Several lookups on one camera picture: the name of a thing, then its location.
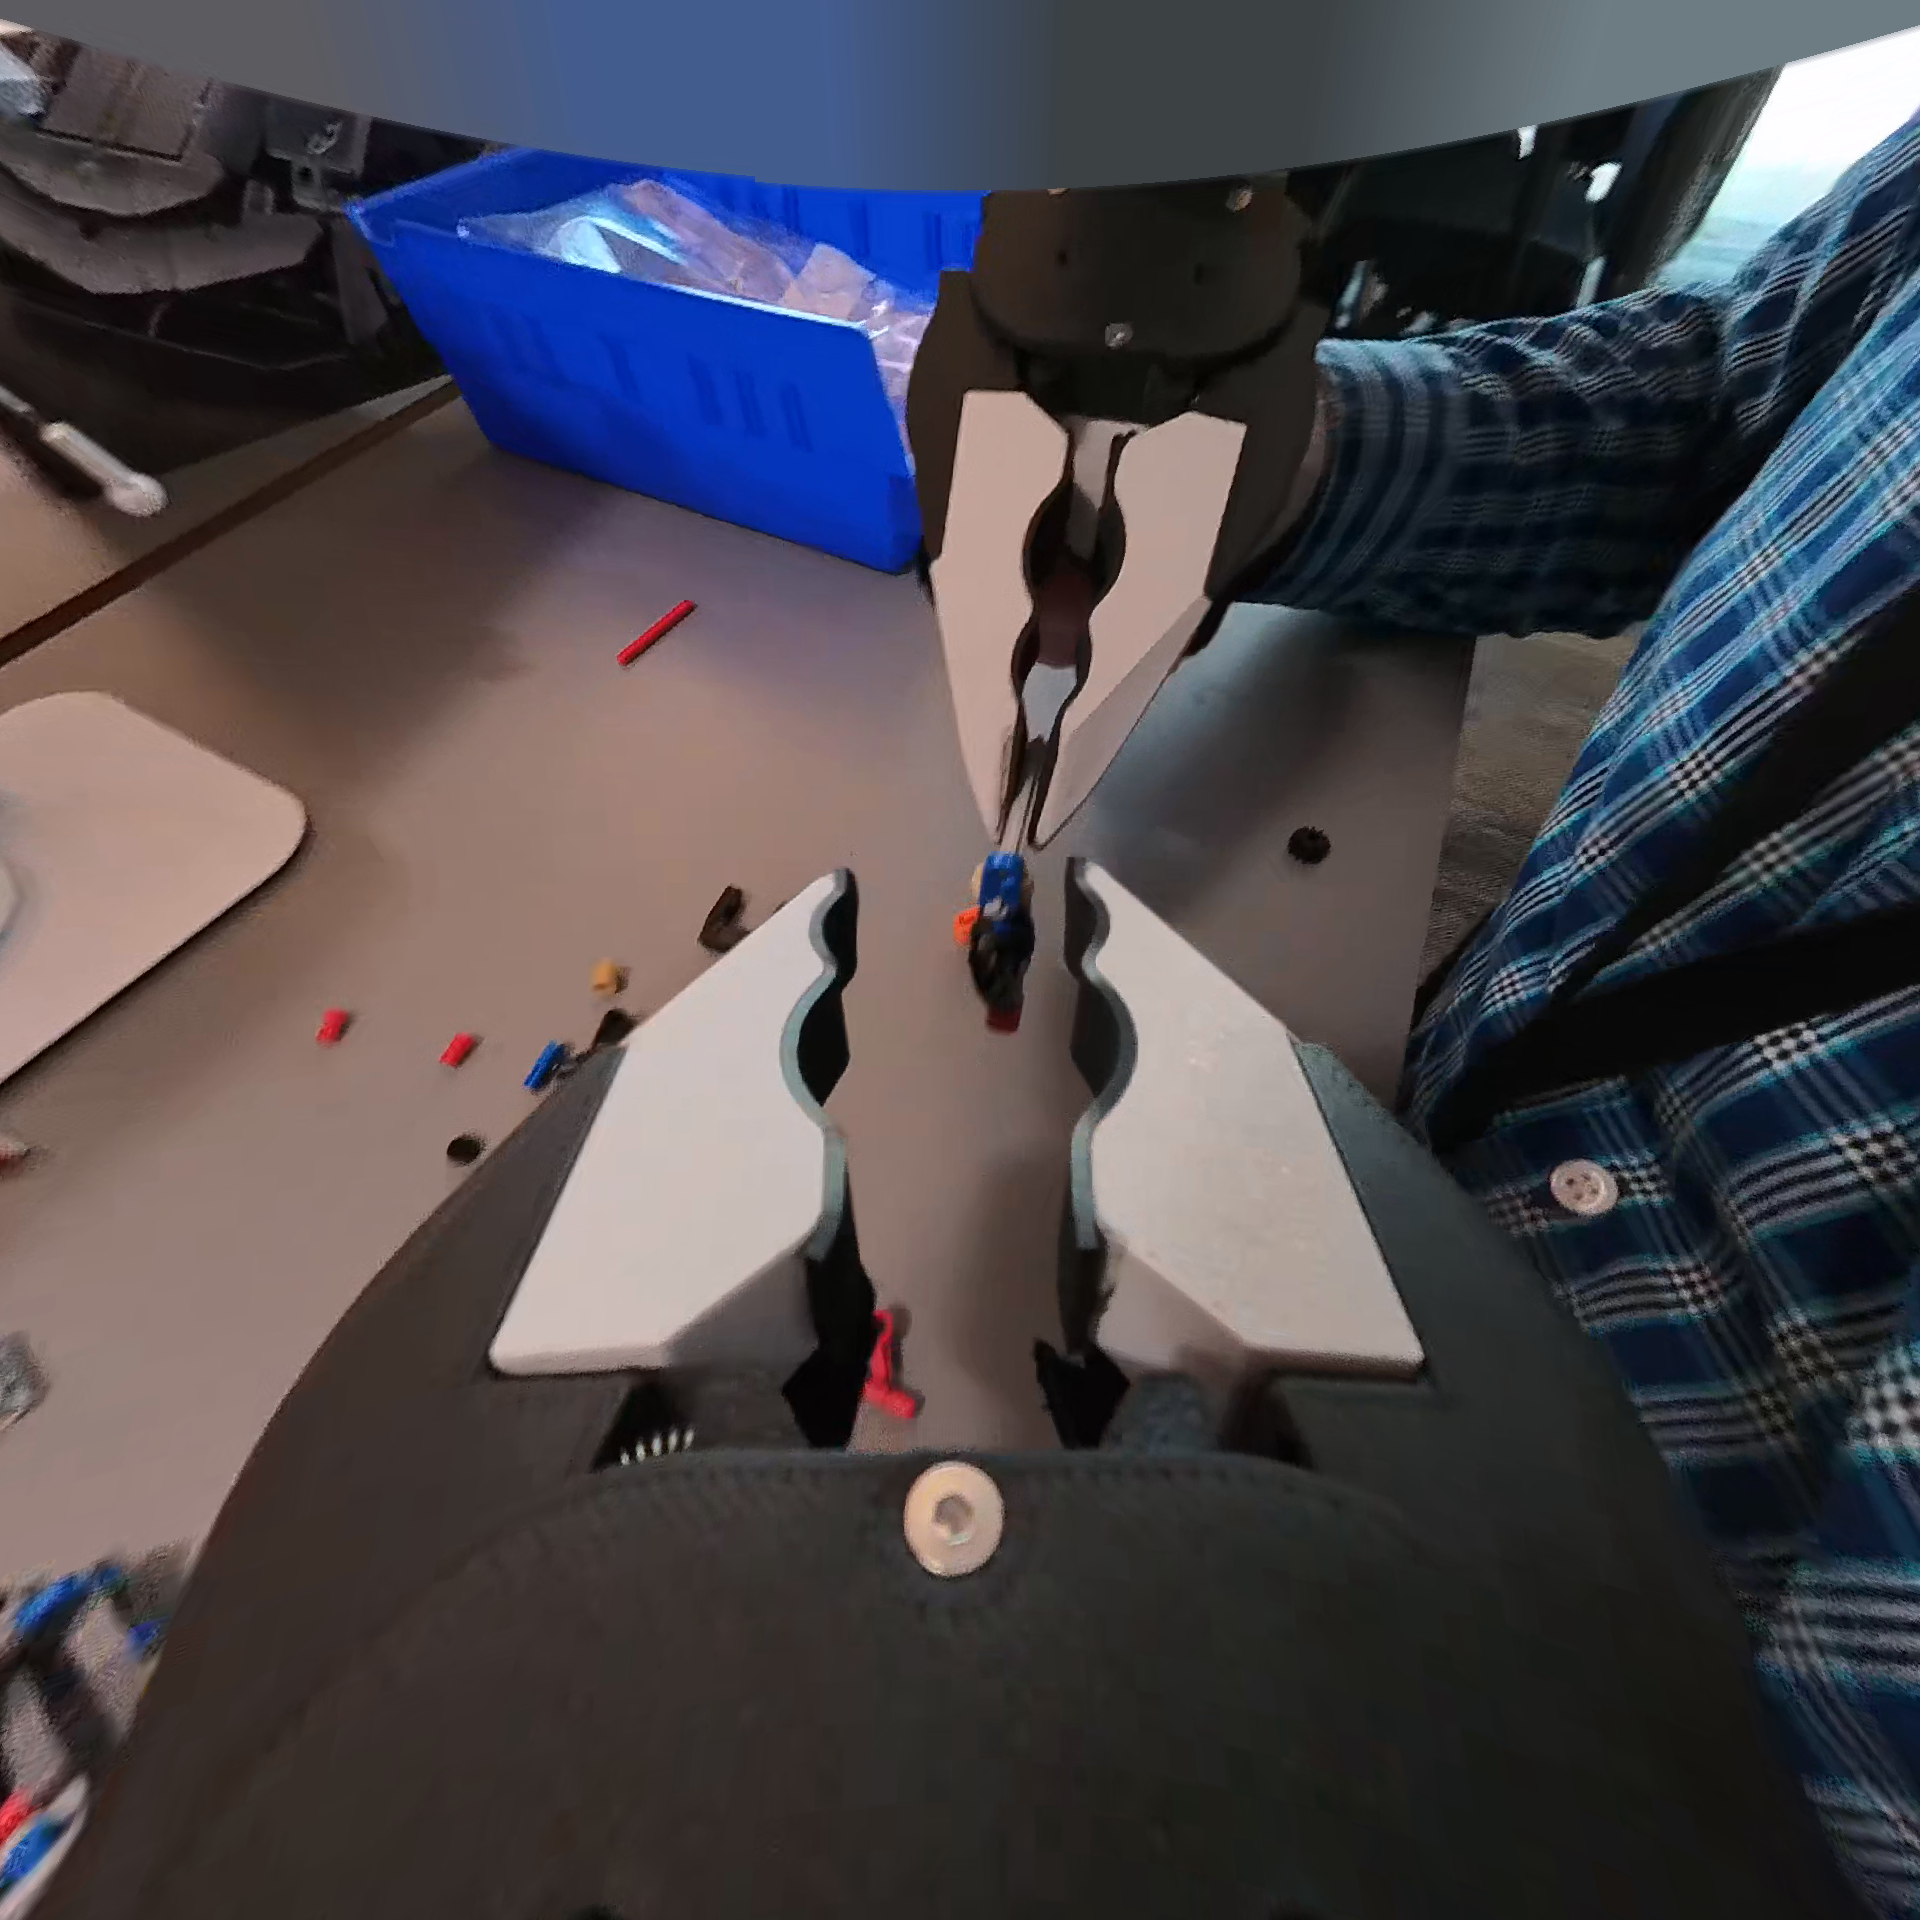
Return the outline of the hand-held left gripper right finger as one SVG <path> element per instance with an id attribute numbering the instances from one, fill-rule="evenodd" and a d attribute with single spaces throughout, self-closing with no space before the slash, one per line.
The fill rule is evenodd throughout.
<path id="1" fill-rule="evenodd" d="M 1117 876 L 1064 875 L 1069 1139 L 1046 1414 L 1093 1451 L 1173 1380 L 1235 1433 L 1280 1380 L 1409 1386 L 1425 1345 L 1295 1035 Z"/>

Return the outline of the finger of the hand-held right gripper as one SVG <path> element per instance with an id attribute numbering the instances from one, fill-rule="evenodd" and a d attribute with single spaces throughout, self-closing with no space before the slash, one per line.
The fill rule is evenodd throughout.
<path id="1" fill-rule="evenodd" d="M 1029 842 L 1048 849 L 1093 796 L 1212 609 L 1208 572 L 1246 429 L 1186 413 L 1117 451 L 1122 555 L 1088 618 L 1088 664 L 1064 705 Z"/>
<path id="2" fill-rule="evenodd" d="M 1083 804 L 1095 693 L 1097 503 L 1072 427 L 1020 391 L 959 419 L 942 531 L 942 654 L 994 847 L 1046 847 Z"/>

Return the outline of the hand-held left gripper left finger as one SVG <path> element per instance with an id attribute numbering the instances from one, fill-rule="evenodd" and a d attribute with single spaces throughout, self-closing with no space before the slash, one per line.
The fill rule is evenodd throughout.
<path id="1" fill-rule="evenodd" d="M 878 1339 L 848 1140 L 858 880 L 828 871 L 595 1068 L 597 1102 L 492 1332 L 511 1380 L 764 1380 L 844 1451 Z"/>

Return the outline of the small multicoloured lego subassembly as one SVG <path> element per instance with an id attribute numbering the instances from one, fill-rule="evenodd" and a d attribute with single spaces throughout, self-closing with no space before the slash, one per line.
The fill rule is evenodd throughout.
<path id="1" fill-rule="evenodd" d="M 955 943 L 968 963 L 987 1028 L 1017 1035 L 1039 947 L 1035 879 L 1024 854 L 996 849 L 974 869 L 972 902 L 955 918 Z"/>

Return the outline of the person's right forearm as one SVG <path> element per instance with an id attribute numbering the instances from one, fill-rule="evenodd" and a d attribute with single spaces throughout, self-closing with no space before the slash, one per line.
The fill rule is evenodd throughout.
<path id="1" fill-rule="evenodd" d="M 1240 597 L 1431 634 L 1655 618 L 1916 273 L 1916 119 L 1728 283 L 1320 346 L 1316 470 Z"/>

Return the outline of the scattered loose lego pieces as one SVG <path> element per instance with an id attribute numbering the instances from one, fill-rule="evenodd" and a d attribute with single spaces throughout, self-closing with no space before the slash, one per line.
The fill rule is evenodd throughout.
<path id="1" fill-rule="evenodd" d="M 745 923 L 747 911 L 749 911 L 749 897 L 741 886 L 729 885 L 727 889 L 722 889 L 712 908 L 709 911 L 698 934 L 698 945 L 702 947 L 702 951 L 714 956 L 722 956 L 733 949 L 736 949 L 749 937 L 749 928 Z M 582 1065 L 586 1058 L 591 1058 L 593 1054 L 610 1051 L 615 1045 L 622 1045 L 637 1030 L 641 1022 L 643 1022 L 641 1015 L 621 1005 L 609 1003 L 597 1028 L 593 1030 L 589 1047 L 574 1048 L 569 1042 L 555 1039 L 541 1048 L 541 1054 L 537 1057 L 537 1061 L 532 1063 L 532 1066 L 529 1068 L 523 1080 L 527 1092 L 545 1092 L 547 1089 L 557 1085 L 561 1079 L 574 1073 L 574 1068 Z M 326 1009 L 320 1022 L 316 1025 L 314 1045 L 320 1048 L 337 1048 L 345 1045 L 353 1028 L 354 1028 L 353 1011 Z M 483 1045 L 483 1039 L 476 1032 L 467 1028 L 457 1030 L 454 1035 L 449 1036 L 438 1057 L 438 1066 L 446 1073 L 458 1073 L 461 1068 L 467 1068 L 468 1061 L 480 1048 L 480 1045 Z M 4 1133 L 3 1146 L 4 1146 L 3 1168 L 4 1168 L 6 1181 L 13 1177 L 17 1168 L 22 1168 L 35 1162 L 35 1157 L 37 1157 L 35 1144 L 22 1140 L 20 1137 Z"/>

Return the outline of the partly built lego vehicle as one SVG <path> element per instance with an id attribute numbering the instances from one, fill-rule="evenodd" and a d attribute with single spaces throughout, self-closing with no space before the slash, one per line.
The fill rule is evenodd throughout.
<path id="1" fill-rule="evenodd" d="M 112 1561 L 4 1586 L 3 1914 L 30 1916 L 85 1835 L 166 1638 Z"/>

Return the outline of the blue plastic bin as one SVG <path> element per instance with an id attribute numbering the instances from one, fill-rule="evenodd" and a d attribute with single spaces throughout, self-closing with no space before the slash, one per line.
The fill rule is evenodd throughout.
<path id="1" fill-rule="evenodd" d="M 850 322 L 521 252 L 474 231 L 666 169 L 506 148 L 349 206 L 499 449 L 900 572 L 919 495 Z"/>

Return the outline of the clear plastic bags of parts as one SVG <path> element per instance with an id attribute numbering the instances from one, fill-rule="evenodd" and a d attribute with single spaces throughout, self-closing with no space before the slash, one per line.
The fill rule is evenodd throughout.
<path id="1" fill-rule="evenodd" d="M 468 216 L 457 233 L 573 268 L 855 324 L 899 406 L 932 319 L 929 298 L 850 252 L 720 210 L 657 179 L 599 187 L 535 210 Z"/>

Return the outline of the person's plaid shirt torso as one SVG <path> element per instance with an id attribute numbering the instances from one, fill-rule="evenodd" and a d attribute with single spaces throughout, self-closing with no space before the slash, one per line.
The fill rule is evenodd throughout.
<path id="1" fill-rule="evenodd" d="M 1409 1061 L 1604 1349 L 1875 1916 L 1916 1916 L 1916 436 L 1688 562 Z"/>

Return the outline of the black office chair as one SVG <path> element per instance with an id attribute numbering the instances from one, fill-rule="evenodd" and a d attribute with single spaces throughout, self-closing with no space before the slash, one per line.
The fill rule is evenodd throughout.
<path id="1" fill-rule="evenodd" d="M 1357 167 L 1329 337 L 1537 321 L 1649 287 L 1692 240 L 1779 80 L 1716 84 Z"/>

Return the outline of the white rounded mat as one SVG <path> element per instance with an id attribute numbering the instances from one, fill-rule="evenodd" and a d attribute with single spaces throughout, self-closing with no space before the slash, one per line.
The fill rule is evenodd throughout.
<path id="1" fill-rule="evenodd" d="M 250 901 L 300 850 L 285 786 L 100 690 L 3 717 L 3 1079 Z"/>

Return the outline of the silver metal rod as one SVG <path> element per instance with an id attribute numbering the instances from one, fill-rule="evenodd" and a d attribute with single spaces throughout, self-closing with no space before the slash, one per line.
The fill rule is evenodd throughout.
<path id="1" fill-rule="evenodd" d="M 130 518 L 158 516 L 173 503 L 162 481 L 9 387 L 3 387 L 3 435 L 30 469 L 71 498 L 103 503 Z"/>

